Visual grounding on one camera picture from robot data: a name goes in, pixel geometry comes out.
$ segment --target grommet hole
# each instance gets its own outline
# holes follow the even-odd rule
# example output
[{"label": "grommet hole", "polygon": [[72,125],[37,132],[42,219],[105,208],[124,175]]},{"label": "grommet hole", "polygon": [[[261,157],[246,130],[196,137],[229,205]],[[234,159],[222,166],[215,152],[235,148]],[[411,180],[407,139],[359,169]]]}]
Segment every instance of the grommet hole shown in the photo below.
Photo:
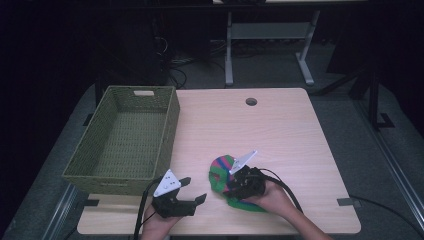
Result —
[{"label": "grommet hole", "polygon": [[256,100],[255,98],[248,98],[246,99],[246,104],[249,106],[255,106],[256,104],[258,104],[258,100]]}]

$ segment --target wooden table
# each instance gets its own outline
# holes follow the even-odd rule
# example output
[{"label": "wooden table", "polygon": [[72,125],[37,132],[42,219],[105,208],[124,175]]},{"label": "wooden table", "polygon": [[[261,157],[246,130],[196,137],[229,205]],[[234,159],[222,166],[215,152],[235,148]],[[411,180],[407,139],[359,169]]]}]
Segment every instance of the wooden table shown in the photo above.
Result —
[{"label": "wooden table", "polygon": [[[180,179],[191,177],[191,184],[181,189],[178,199],[208,195],[195,215],[178,222],[171,235],[297,233],[275,215],[231,208],[211,190],[208,172],[215,158],[226,154],[239,157],[254,149],[258,153],[248,165],[278,174],[293,190],[306,216],[323,231],[360,231],[353,206],[338,204],[337,199],[349,196],[303,89],[179,90],[177,95],[181,112],[171,169]],[[257,104],[247,105],[248,98],[255,98]],[[91,194],[89,199],[99,199],[99,204],[85,207],[78,232],[131,235],[140,198]]]}]

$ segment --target dark background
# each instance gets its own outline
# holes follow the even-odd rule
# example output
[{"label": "dark background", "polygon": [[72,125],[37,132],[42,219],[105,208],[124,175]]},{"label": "dark background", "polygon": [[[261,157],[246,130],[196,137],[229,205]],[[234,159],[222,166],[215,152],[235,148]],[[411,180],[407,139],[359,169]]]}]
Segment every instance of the dark background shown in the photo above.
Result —
[{"label": "dark background", "polygon": [[[155,54],[154,34],[196,57],[208,56],[210,39],[225,37],[225,13],[168,12],[152,30],[151,14],[88,5],[96,2],[0,0],[0,234],[89,86],[165,84],[167,65]],[[314,41],[337,43],[329,72],[348,74],[377,59],[381,82],[424,135],[422,1],[347,9],[326,9],[318,23]],[[268,14],[278,16],[302,13]]]}]

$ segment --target gray floor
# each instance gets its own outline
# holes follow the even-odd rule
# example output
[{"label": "gray floor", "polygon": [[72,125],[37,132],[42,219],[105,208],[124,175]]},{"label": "gray floor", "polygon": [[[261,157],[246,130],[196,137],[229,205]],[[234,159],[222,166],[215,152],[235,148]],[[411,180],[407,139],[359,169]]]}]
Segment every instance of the gray floor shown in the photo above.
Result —
[{"label": "gray floor", "polygon": [[[316,83],[314,86],[306,86],[294,56],[301,47],[302,42],[291,45],[264,42],[255,48],[247,48],[253,56],[239,55],[233,60],[235,82],[232,88],[300,87],[313,92],[342,77],[325,73],[334,46],[314,44],[307,62]],[[211,61],[195,62],[178,69],[187,75],[186,89],[215,89],[225,87],[222,66],[224,57],[221,54]],[[183,80],[180,72],[174,71],[174,75],[179,81]],[[367,101],[352,101],[347,96],[350,86],[351,83],[348,83],[325,96],[311,97],[346,188],[352,195],[396,210],[419,229],[418,222],[389,170],[386,157],[375,141],[374,132],[360,114]],[[424,140],[402,113],[396,98],[384,87],[380,88],[380,92],[379,111],[387,113],[396,127],[382,129],[379,135],[387,142],[411,185],[421,197],[424,195]],[[3,239],[43,239],[55,216],[57,203],[68,185],[61,179],[61,174],[84,131],[82,125],[87,115],[94,109],[94,91],[91,87],[75,108]],[[54,235],[55,239],[65,239],[69,233],[72,233],[69,239],[129,239],[129,236],[83,236],[73,232],[86,197],[86,193],[76,192],[70,208],[63,211],[66,220],[57,225],[59,231]],[[360,203],[361,206],[356,211],[362,224],[361,232],[355,235],[332,235],[334,239],[420,239],[403,219],[382,207],[365,201]],[[205,236],[174,238],[225,239]],[[242,236],[240,239],[285,238]]]}]

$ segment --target metal stand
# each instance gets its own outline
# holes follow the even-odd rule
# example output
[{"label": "metal stand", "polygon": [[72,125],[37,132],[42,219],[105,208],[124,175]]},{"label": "metal stand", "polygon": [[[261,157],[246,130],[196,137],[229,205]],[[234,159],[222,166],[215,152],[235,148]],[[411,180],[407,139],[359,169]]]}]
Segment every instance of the metal stand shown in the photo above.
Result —
[{"label": "metal stand", "polygon": [[306,55],[311,45],[320,11],[315,11],[310,22],[297,23],[232,23],[231,12],[227,22],[227,54],[225,56],[225,84],[232,86],[233,66],[231,62],[232,39],[305,39],[302,52],[296,53],[296,59],[302,71],[305,83],[313,85],[314,80],[306,64]]}]

